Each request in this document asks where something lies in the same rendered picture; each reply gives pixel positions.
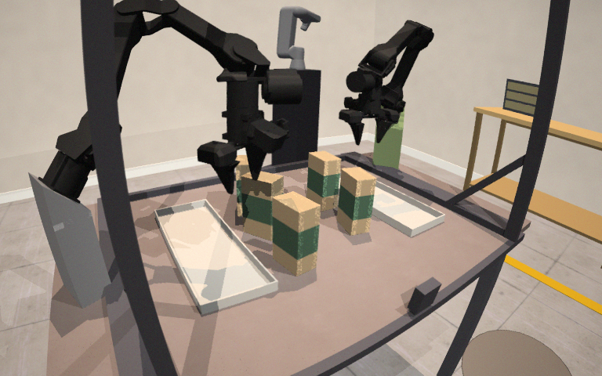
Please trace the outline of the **tan rectangular block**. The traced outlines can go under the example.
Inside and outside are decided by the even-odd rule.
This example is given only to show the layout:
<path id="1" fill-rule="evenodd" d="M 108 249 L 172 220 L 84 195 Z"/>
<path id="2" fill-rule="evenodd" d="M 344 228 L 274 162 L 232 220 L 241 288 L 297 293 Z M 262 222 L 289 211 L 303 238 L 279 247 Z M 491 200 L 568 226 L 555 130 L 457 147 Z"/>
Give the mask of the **tan rectangular block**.
<path id="1" fill-rule="evenodd" d="M 246 155 L 238 155 L 236 161 L 240 161 L 240 164 L 236 167 L 236 184 L 237 184 L 237 203 L 238 203 L 238 217 L 242 217 L 242 203 L 241 203 L 241 176 L 250 172 L 248 166 L 248 159 Z"/>
<path id="2" fill-rule="evenodd" d="M 321 206 L 296 193 L 273 197 L 273 259 L 295 276 L 317 266 Z"/>
<path id="3" fill-rule="evenodd" d="M 370 229 L 376 178 L 362 168 L 341 168 L 337 222 L 352 236 Z"/>
<path id="4" fill-rule="evenodd" d="M 326 152 L 309 153 L 306 198 L 321 211 L 337 208 L 341 159 Z"/>
<path id="5" fill-rule="evenodd" d="M 251 173 L 241 176 L 243 232 L 273 240 L 272 197 L 282 195 L 284 176 L 261 172 L 257 181 Z"/>

